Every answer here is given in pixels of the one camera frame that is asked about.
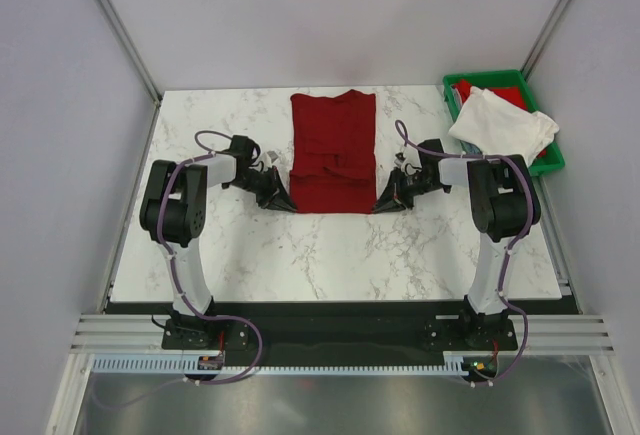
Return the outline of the dark red t shirt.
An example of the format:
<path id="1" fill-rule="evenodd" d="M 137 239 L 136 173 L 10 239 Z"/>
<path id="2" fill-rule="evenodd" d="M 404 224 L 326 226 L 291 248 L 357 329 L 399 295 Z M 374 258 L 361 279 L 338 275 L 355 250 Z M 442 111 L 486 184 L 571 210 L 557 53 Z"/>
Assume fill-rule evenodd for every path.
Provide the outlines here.
<path id="1" fill-rule="evenodd" d="M 296 93 L 290 194 L 301 214 L 369 214 L 376 202 L 376 96 Z"/>

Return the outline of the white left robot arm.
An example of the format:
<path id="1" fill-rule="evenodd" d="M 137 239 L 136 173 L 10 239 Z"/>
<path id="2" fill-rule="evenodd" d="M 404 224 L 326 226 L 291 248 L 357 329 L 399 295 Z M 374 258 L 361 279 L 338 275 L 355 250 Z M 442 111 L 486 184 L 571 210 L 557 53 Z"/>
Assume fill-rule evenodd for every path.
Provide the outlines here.
<path id="1" fill-rule="evenodd" d="M 219 337 L 215 302 L 206 285 L 200 253 L 210 188 L 239 188 L 264 210 L 295 213 L 297 206 L 276 167 L 265 163 L 259 144 L 244 135 L 227 135 L 229 146 L 208 148 L 180 163 L 152 163 L 139 212 L 141 228 L 161 249 L 173 290 L 170 319 L 185 337 L 208 348 Z"/>

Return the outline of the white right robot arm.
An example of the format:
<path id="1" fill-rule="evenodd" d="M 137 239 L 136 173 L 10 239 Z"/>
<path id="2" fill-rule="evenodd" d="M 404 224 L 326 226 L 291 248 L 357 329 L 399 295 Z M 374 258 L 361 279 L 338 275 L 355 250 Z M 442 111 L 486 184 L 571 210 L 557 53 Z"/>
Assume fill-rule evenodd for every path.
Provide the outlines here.
<path id="1" fill-rule="evenodd" d="M 541 218 L 540 202 L 526 161 L 519 154 L 446 154 L 439 139 L 415 146 L 420 167 L 408 173 L 404 155 L 390 172 L 372 208 L 374 214 L 411 210 L 418 196 L 453 186 L 469 193 L 471 216 L 480 233 L 475 276 L 465 296 L 472 314 L 458 323 L 458 336 L 467 347 L 483 347 L 494 336 L 490 317 L 509 307 L 508 284 L 520 241 Z"/>

